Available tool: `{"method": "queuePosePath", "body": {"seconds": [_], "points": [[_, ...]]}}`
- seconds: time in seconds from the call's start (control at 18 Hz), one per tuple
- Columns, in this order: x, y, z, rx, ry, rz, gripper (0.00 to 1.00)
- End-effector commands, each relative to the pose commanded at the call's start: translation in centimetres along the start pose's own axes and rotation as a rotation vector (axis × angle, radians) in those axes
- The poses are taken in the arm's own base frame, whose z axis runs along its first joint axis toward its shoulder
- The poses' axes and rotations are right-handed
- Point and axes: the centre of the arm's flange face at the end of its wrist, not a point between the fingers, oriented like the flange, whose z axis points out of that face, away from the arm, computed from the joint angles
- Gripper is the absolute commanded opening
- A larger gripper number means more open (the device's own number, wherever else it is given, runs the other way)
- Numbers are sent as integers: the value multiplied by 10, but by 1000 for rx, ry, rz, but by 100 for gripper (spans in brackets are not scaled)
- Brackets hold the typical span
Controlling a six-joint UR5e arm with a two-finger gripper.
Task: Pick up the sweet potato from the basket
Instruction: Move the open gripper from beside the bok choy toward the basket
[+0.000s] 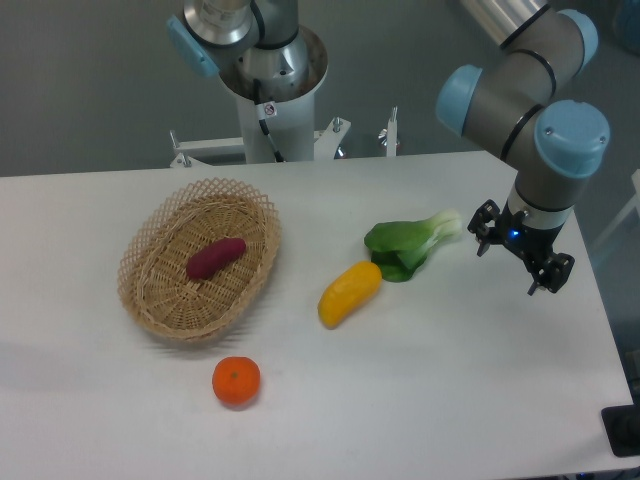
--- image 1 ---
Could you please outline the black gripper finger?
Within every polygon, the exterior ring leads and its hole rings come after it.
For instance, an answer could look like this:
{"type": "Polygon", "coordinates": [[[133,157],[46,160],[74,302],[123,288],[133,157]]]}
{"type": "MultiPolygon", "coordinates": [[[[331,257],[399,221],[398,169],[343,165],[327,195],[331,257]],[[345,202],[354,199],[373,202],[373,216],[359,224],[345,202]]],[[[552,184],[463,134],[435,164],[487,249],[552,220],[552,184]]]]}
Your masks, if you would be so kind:
{"type": "Polygon", "coordinates": [[[527,260],[527,271],[533,281],[527,294],[533,296],[538,290],[557,293],[568,281],[574,266],[574,257],[565,253],[551,253],[543,261],[527,260]]]}
{"type": "Polygon", "coordinates": [[[492,245],[501,243],[501,236],[497,228],[500,213],[498,205],[489,199],[472,216],[467,230],[476,238],[478,257],[483,256],[492,245]]]}

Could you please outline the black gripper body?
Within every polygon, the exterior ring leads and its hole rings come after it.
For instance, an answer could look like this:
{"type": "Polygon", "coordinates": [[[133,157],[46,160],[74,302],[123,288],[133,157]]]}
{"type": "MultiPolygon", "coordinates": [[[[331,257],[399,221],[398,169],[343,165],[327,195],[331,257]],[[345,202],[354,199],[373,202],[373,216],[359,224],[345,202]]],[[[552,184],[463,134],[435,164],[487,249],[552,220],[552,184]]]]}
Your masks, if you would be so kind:
{"type": "Polygon", "coordinates": [[[537,209],[509,199],[495,223],[499,243],[523,261],[528,270],[550,270],[564,264],[564,254],[554,242],[564,226],[564,211],[537,209]]]}

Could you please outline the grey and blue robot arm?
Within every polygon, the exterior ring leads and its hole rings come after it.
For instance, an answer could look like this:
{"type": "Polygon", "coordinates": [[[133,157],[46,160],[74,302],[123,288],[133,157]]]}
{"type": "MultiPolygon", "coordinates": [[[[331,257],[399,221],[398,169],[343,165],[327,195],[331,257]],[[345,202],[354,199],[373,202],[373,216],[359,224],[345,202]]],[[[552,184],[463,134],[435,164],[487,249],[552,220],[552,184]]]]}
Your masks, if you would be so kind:
{"type": "MultiPolygon", "coordinates": [[[[492,71],[458,68],[436,101],[439,121],[511,166],[504,206],[486,202],[469,223],[481,251],[500,245],[531,274],[534,289],[559,291],[573,258],[554,241],[598,170],[610,138],[595,107],[556,100],[598,47],[591,20],[544,1],[468,1],[466,10],[504,51],[492,71]]],[[[166,24],[183,61],[219,77],[235,96],[250,163],[330,160],[348,129],[314,131],[314,95],[328,66],[294,1],[187,1],[166,24]]]]}

